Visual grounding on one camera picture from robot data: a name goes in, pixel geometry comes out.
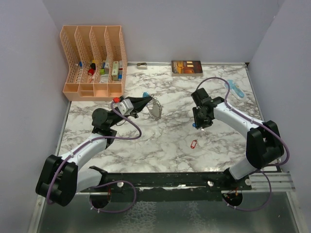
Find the metal keyring holder blue handle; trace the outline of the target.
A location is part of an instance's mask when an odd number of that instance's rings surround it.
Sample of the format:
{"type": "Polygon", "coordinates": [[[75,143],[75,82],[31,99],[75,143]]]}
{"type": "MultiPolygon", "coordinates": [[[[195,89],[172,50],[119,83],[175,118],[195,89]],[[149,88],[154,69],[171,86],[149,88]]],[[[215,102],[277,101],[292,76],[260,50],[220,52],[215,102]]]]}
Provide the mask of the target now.
{"type": "Polygon", "coordinates": [[[158,121],[162,116],[162,105],[156,97],[151,96],[148,92],[144,92],[143,97],[152,97],[152,100],[147,103],[146,107],[152,119],[158,121]]]}

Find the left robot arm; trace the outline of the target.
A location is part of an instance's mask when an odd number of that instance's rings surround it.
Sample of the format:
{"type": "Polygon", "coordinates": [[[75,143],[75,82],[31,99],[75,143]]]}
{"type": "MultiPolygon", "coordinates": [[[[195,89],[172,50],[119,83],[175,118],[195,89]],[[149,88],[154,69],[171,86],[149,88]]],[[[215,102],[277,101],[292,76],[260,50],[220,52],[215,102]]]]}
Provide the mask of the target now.
{"type": "Polygon", "coordinates": [[[144,107],[152,101],[151,96],[120,97],[113,99],[110,110],[104,108],[94,110],[93,130],[90,136],[67,153],[60,156],[50,155],[46,159],[35,192],[45,197],[47,204],[57,203],[66,206],[77,192],[87,188],[94,188],[98,192],[105,190],[106,171],[96,167],[90,167],[84,172],[80,169],[96,154],[111,146],[114,140],[121,139],[120,136],[116,136],[117,132],[112,127],[122,120],[129,122],[138,130],[138,135],[131,139],[139,139],[142,131],[129,117],[137,118],[144,107]]]}

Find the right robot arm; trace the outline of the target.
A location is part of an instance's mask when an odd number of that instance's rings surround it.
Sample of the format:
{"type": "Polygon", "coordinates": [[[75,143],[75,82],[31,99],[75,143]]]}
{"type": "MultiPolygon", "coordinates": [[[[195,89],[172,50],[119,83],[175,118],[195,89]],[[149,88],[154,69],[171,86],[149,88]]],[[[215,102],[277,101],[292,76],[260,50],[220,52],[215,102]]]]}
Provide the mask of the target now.
{"type": "Polygon", "coordinates": [[[246,139],[245,158],[226,170],[223,184],[234,190],[241,179],[252,172],[262,169],[284,154],[277,124],[273,121],[261,121],[236,110],[224,98],[210,97],[200,88],[191,94],[194,100],[194,124],[197,129],[205,129],[219,120],[235,129],[246,139]]]}

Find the red key tag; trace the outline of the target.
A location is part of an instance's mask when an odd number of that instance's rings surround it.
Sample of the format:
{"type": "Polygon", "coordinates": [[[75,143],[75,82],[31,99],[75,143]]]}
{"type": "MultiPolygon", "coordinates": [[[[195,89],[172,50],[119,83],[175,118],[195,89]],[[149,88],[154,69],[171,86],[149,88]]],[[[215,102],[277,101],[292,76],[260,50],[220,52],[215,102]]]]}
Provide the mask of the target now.
{"type": "Polygon", "coordinates": [[[191,148],[191,149],[194,149],[194,148],[197,146],[197,144],[198,144],[198,141],[197,141],[196,139],[193,140],[193,141],[191,142],[190,148],[191,148]]]}

